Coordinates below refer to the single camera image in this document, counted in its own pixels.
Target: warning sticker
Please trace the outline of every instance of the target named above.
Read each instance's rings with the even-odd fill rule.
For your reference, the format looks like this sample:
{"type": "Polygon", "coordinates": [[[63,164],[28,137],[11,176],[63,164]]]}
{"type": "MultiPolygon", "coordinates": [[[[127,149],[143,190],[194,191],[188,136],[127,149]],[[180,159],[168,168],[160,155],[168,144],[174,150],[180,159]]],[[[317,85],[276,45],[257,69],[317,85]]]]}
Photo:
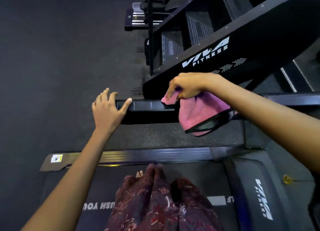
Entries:
{"type": "Polygon", "coordinates": [[[54,154],[51,158],[52,163],[60,163],[62,160],[62,155],[63,154],[54,154]]]}

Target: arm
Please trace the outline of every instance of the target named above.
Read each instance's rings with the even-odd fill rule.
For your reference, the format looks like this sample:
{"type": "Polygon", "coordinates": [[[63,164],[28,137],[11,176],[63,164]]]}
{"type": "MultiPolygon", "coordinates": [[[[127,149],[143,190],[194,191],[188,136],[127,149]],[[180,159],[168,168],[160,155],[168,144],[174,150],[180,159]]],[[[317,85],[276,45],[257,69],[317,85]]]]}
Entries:
{"type": "Polygon", "coordinates": [[[183,89],[178,99],[209,91],[290,152],[310,170],[320,173],[320,120],[247,91],[221,75],[181,73],[168,89],[169,99],[176,87],[183,89]]]}
{"type": "Polygon", "coordinates": [[[108,99],[108,91],[107,88],[92,104],[96,128],[87,145],[22,231],[75,229],[103,149],[132,102],[128,99],[118,111],[115,107],[117,93],[111,93],[108,99]]]}

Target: black gym floor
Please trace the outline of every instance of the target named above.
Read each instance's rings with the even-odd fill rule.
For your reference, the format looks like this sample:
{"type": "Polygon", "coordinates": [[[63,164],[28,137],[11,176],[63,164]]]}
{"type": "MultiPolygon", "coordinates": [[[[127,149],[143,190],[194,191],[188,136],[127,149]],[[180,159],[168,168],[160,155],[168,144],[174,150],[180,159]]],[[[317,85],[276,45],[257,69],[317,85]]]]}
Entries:
{"type": "MultiPolygon", "coordinates": [[[[147,33],[124,31],[126,9],[137,1],[142,0],[0,0],[1,230],[19,230],[41,203],[45,176],[39,168],[48,154],[82,150],[94,129],[96,96],[109,87],[126,99],[140,86],[147,67],[136,48],[147,33]]],[[[258,90],[280,88],[271,76],[258,90]]],[[[179,124],[122,125],[106,150],[242,142],[240,121],[201,138],[186,135],[179,124]]],[[[279,175],[311,179],[276,144],[269,153],[279,175]]],[[[310,230],[306,204],[312,187],[287,188],[302,207],[302,228],[310,230]]]]}

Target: stair climber step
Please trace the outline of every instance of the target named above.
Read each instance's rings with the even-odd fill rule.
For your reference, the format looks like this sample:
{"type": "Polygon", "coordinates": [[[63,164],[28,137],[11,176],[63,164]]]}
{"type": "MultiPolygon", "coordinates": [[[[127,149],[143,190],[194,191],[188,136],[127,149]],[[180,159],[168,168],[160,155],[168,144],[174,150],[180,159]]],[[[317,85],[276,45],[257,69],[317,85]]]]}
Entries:
{"type": "Polygon", "coordinates": [[[231,20],[235,20],[247,13],[253,6],[249,0],[223,0],[229,12],[231,20]]]}
{"type": "Polygon", "coordinates": [[[166,31],[161,34],[162,64],[183,52],[182,34],[178,31],[166,31]]]}
{"type": "Polygon", "coordinates": [[[186,19],[192,46],[214,33],[209,13],[186,12],[186,19]]]}

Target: pink towel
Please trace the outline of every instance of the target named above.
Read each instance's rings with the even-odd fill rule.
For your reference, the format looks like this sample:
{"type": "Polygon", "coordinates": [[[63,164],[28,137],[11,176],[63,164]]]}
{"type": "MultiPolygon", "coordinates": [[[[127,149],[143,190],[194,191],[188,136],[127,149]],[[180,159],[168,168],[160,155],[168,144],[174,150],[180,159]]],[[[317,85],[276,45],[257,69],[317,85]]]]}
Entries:
{"type": "MultiPolygon", "coordinates": [[[[175,104],[179,93],[180,90],[176,90],[168,101],[165,95],[161,102],[167,105],[175,104]]],[[[212,130],[193,132],[191,128],[223,111],[229,112],[230,106],[211,93],[202,92],[193,98],[180,100],[179,122],[186,132],[192,132],[195,136],[202,136],[212,130]]]]}

